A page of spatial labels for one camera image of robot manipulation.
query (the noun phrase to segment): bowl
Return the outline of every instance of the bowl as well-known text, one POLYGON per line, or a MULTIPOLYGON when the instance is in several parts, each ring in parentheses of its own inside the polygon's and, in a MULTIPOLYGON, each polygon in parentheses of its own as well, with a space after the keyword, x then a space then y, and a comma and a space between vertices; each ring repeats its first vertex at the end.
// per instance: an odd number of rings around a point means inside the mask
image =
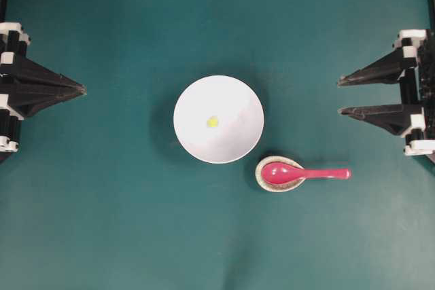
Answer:
POLYGON ((174 110, 175 134, 195 158, 229 163, 248 154, 260 140, 264 114, 255 92, 223 75, 190 84, 174 110))

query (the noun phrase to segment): green surface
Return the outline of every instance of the green surface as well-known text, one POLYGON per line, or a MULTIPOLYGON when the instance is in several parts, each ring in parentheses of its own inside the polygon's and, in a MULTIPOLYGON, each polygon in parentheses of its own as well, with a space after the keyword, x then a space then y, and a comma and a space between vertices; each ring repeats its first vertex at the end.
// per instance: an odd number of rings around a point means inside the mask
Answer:
POLYGON ((88 96, 24 122, 0 166, 0 288, 433 289, 435 178, 404 142, 337 114, 399 101, 336 88, 427 28, 426 0, 10 0, 29 58, 88 96), (172 127, 195 79, 246 81, 265 110, 232 164, 189 156, 172 127), (266 154, 353 169, 272 194, 266 154))

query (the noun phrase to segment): pink spoon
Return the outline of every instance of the pink spoon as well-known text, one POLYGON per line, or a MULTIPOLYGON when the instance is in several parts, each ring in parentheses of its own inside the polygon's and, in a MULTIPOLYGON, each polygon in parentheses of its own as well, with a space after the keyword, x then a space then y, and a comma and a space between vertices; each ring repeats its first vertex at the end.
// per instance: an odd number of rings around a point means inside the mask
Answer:
POLYGON ((261 175, 267 183, 280 185, 282 183, 295 181, 299 178, 348 179, 351 177, 351 171, 349 169, 306 170, 282 162, 273 162, 263 167, 261 175))

